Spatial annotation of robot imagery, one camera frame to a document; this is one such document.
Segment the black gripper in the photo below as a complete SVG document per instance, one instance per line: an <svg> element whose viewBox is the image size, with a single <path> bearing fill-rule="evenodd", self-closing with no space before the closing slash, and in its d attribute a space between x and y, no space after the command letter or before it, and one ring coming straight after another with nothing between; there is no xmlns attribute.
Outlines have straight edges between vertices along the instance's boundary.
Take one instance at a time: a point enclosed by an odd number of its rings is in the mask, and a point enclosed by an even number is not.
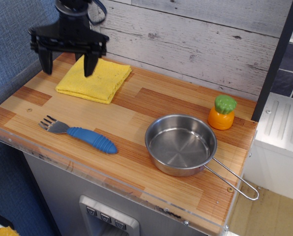
<svg viewBox="0 0 293 236"><path fill-rule="evenodd" d="M90 29L90 24L99 25L105 20L90 19L88 10L92 3L107 14L106 7L98 0L56 0L59 19L50 25L29 29L30 47L38 53L43 72L52 74L52 51L56 51L85 54L84 76L93 74L99 56L106 55L109 37Z"/></svg>

